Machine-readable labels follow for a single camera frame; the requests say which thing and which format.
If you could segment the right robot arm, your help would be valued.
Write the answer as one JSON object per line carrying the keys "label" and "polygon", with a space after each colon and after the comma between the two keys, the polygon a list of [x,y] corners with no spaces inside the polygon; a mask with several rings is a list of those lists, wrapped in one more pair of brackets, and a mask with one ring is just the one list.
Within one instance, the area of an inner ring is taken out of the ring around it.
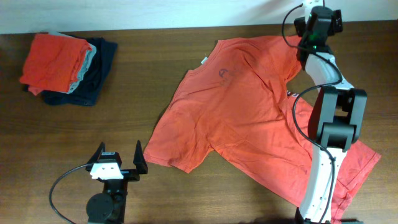
{"label": "right robot arm", "polygon": [[341,12],[316,4],[294,21],[301,38],[298,59],[318,90],[304,138],[313,146],[305,196],[296,223],[331,223],[331,201],[337,176],[351,145],[360,135],[367,94],[346,81],[327,45],[343,30]]}

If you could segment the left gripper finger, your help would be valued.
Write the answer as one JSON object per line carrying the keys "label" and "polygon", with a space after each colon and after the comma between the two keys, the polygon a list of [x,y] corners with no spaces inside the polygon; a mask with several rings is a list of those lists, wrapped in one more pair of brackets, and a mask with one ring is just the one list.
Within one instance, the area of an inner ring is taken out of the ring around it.
{"label": "left gripper finger", "polygon": [[90,157],[90,159],[88,160],[89,164],[94,164],[96,162],[98,162],[98,160],[100,159],[101,154],[105,151],[105,143],[101,142],[99,147],[97,148],[97,150],[95,151],[95,153]]}
{"label": "left gripper finger", "polygon": [[133,164],[136,166],[138,174],[148,174],[148,166],[144,158],[142,145],[140,140],[136,143],[136,149],[134,151]]}

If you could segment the orange-red t-shirt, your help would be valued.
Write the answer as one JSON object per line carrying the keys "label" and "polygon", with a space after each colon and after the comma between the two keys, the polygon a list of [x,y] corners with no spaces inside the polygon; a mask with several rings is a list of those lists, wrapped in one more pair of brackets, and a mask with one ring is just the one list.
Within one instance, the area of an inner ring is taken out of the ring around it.
{"label": "orange-red t-shirt", "polygon": [[[178,86],[145,159],[190,172],[216,151],[298,208],[313,159],[304,134],[318,96],[298,59],[300,40],[220,40]],[[342,216],[379,158],[359,139],[351,145],[337,176],[331,222]]]}

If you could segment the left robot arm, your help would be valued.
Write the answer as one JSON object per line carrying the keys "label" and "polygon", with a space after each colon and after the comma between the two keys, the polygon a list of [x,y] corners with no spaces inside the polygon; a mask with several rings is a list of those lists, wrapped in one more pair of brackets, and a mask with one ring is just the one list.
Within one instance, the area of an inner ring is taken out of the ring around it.
{"label": "left robot arm", "polygon": [[107,152],[101,143],[88,161],[88,171],[92,179],[103,183],[103,191],[92,196],[86,204],[88,223],[124,223],[128,183],[140,181],[140,176],[148,173],[141,142],[136,143],[134,169],[122,169],[118,152]]}

